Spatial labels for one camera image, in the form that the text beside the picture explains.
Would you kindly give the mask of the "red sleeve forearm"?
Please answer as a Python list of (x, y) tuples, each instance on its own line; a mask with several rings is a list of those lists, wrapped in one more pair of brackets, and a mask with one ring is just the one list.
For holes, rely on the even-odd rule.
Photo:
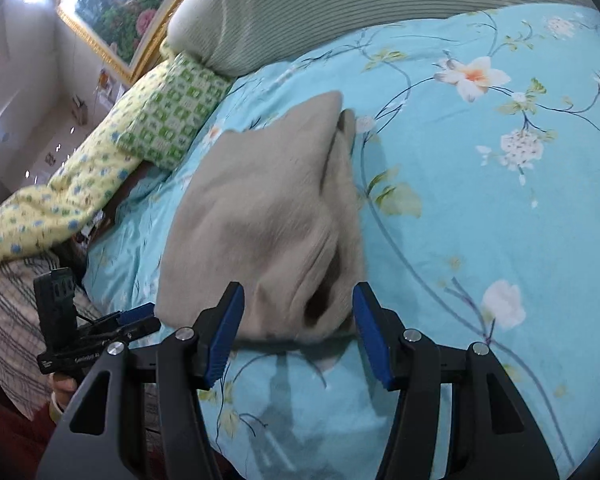
[(0, 404), (0, 479), (34, 479), (55, 428), (49, 403), (32, 419)]

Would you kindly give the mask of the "person's left hand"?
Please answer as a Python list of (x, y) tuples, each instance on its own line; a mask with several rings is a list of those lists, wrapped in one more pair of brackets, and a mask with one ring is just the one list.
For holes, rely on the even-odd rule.
[(78, 390), (78, 383), (73, 377), (54, 373), (50, 374), (50, 418), (57, 424), (65, 414), (73, 395)]

